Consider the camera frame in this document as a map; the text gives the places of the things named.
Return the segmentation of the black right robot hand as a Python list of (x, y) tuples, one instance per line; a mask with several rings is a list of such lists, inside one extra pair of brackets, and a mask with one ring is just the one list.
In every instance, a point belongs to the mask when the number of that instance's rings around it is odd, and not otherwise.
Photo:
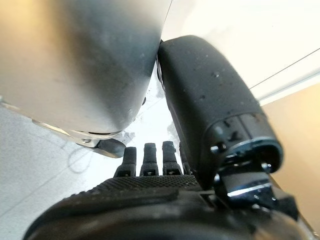
[(157, 72), (180, 140), (128, 147), (114, 177), (48, 208), (26, 240), (313, 240), (271, 178), (284, 151), (227, 59), (193, 35), (160, 44)]

